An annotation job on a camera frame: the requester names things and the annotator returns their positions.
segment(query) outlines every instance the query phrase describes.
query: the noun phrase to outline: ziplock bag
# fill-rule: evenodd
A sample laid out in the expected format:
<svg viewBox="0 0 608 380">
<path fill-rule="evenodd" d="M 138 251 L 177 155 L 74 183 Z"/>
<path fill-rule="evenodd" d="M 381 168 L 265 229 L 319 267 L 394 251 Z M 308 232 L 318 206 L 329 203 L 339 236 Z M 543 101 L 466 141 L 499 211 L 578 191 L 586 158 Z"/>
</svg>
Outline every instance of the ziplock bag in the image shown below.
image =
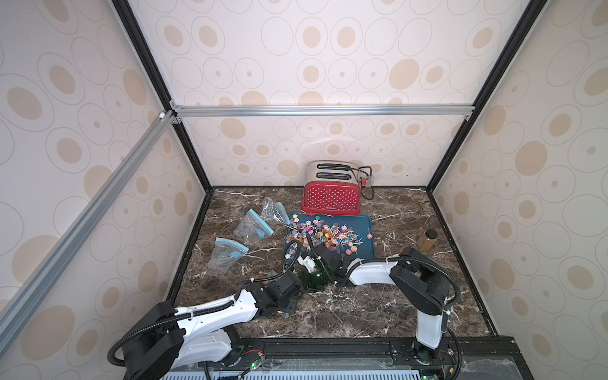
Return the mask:
<svg viewBox="0 0 608 380">
<path fill-rule="evenodd" d="M 213 248 L 213 252 L 211 252 L 211 260 L 207 267 L 226 273 L 228 268 L 238 259 L 245 256 L 248 251 L 249 248 L 237 241 L 215 238 L 215 247 Z"/>
<path fill-rule="evenodd" d="M 271 224 L 291 225 L 289 222 L 289 217 L 287 216 L 287 211 L 285 211 L 285 206 L 283 206 L 281 202 L 274 202 L 272 198 L 264 198 L 264 204 L 262 205 L 262 212 L 260 213 L 260 216 L 262 219 Z"/>
<path fill-rule="evenodd" d="M 234 230 L 234 234 L 243 238 L 243 241 L 248 246 L 269 237 L 273 233 L 274 230 L 270 228 L 268 223 L 263 221 L 252 209 L 247 211 L 237 229 Z"/>
</svg>

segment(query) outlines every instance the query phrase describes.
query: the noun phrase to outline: red toaster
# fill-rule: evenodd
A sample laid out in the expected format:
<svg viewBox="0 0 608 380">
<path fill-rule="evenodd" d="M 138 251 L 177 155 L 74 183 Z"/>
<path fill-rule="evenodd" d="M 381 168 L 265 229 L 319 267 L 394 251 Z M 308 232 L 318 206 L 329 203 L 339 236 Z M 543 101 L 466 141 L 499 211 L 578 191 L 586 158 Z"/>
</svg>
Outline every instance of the red toaster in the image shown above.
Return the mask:
<svg viewBox="0 0 608 380">
<path fill-rule="evenodd" d="M 306 171 L 302 211 L 326 215 L 361 212 L 361 180 L 365 178 L 360 178 L 358 168 L 348 162 L 315 161 Z"/>
</svg>

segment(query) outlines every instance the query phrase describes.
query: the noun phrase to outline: vent grille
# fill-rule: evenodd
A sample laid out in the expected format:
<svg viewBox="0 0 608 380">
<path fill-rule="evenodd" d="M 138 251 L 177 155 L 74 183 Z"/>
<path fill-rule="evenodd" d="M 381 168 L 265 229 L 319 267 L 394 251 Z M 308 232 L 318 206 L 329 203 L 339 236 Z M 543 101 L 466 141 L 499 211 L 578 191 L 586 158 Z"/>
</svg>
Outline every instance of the vent grille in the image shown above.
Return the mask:
<svg viewBox="0 0 608 380">
<path fill-rule="evenodd" d="M 214 372 L 212 380 L 238 375 L 238 372 Z M 206 380 L 204 372 L 169 372 L 162 380 Z M 250 372 L 244 380 L 421 380 L 417 370 L 361 370 L 361 371 L 273 371 Z"/>
</svg>

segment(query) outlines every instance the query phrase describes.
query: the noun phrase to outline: blue tray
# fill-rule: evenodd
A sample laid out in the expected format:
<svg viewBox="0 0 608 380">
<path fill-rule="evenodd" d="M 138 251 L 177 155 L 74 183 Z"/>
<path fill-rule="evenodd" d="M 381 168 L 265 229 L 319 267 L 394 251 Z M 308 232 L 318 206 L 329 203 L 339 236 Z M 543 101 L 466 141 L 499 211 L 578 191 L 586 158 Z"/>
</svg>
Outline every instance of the blue tray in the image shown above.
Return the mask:
<svg viewBox="0 0 608 380">
<path fill-rule="evenodd" d="M 367 216 L 365 214 L 334 215 L 334 216 L 327 216 L 324 214 L 309 215 L 309 214 L 302 214 L 302 213 L 300 213 L 300 210 L 298 210 L 298 211 L 290 212 L 288 214 L 290 219 L 293 216 L 293 214 L 298 214 L 298 219 L 300 220 L 298 223 L 306 223 L 306 221 L 308 221 L 308 220 L 310 220 L 312 222 L 314 220 L 314 217 L 319 215 L 321 217 L 321 219 L 324 220 L 323 224 L 327 224 L 329 226 L 331 226 L 334 223 L 338 223 L 339 226 L 343 226 L 344 224 L 346 224 L 347 227 L 352 228 L 353 231 L 357 235 L 361 236 L 361 241 L 363 241 L 363 244 L 359 244 L 357 246 L 356 254 L 349 256 L 349 258 L 368 259 L 368 258 L 376 257 L 376 254 L 374 251 L 374 239 L 373 239 L 373 237 L 371 239 L 367 238 L 368 233 L 371 233 L 373 235 L 373 232 L 371 231 L 371 219 L 369 216 Z M 293 231 L 292 229 L 287 228 L 287 233 L 291 233 L 292 231 Z"/>
</svg>

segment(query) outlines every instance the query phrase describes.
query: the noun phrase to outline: marble countertop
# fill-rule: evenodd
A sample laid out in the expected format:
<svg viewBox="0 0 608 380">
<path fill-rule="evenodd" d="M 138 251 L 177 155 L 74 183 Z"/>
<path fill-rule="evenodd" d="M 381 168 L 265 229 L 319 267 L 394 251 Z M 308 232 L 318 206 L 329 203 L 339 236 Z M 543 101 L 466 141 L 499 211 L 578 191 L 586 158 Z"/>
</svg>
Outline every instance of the marble countertop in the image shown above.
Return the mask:
<svg viewBox="0 0 608 380">
<path fill-rule="evenodd" d="M 275 225 L 273 236 L 250 247 L 249 253 L 223 274 L 207 268 L 215 238 L 242 242 L 233 234 L 250 208 L 261 210 L 269 196 L 287 211 L 298 210 L 301 188 L 219 188 L 215 190 L 175 306 L 189 306 L 226 297 L 245 278 L 280 272 L 285 230 Z M 372 221 L 376 257 L 401 253 L 415 247 L 428 228 L 438 231 L 427 256 L 442 265 L 458 281 L 463 300 L 455 306 L 450 326 L 459 336 L 487 336 L 488 327 L 441 229 L 437 216 L 422 190 L 377 188 L 371 201 L 361 199 L 361 212 Z M 364 285 L 354 288 L 327 286 L 324 291 L 304 294 L 289 318 L 274 315 L 237 325 L 242 337 L 403 337 L 416 335 L 416 310 L 396 286 Z"/>
</svg>

